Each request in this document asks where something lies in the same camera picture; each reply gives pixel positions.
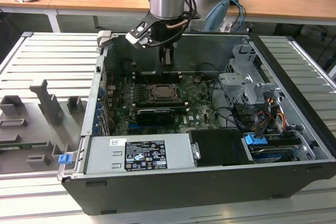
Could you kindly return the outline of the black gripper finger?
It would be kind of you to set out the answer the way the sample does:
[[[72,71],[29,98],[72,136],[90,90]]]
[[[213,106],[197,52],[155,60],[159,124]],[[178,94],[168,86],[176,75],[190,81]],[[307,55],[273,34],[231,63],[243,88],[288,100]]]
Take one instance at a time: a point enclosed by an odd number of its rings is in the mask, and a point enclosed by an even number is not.
[[[174,66],[174,47],[160,47],[160,62],[163,66]]]

